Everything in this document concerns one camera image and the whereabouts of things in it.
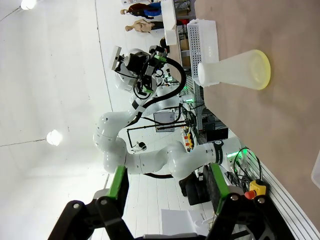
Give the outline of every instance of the light bulb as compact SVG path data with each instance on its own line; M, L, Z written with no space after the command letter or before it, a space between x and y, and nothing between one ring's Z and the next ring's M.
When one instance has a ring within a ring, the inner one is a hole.
M30 10L35 7L37 0L22 0L20 7L23 10Z
M55 129L49 132L46 136L46 141L54 146L58 146L61 143L62 139L62 134Z

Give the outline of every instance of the person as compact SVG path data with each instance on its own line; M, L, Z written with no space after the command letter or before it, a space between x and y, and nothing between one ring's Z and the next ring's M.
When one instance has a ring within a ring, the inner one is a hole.
M163 29L164 23L162 21L146 21L144 19L137 20L131 26L125 26L127 32L132 29L140 33L150 33L151 30Z
M153 2L150 4L136 3L129 7L129 9L122 9L120 14L131 14L136 17L144 17L146 19L154 19L155 16L161 15L160 2Z

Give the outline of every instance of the translucent cup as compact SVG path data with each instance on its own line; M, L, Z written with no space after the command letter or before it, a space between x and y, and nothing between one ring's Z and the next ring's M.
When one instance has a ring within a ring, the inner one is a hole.
M198 77L203 87L221 82L262 90L270 81L271 68L262 51L250 50L217 63L200 62Z

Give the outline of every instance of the white plastic basket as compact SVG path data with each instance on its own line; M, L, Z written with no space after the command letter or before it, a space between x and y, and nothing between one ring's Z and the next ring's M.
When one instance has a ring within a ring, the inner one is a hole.
M198 64L219 62L216 21L195 19L187 24L187 29L192 79L200 86Z

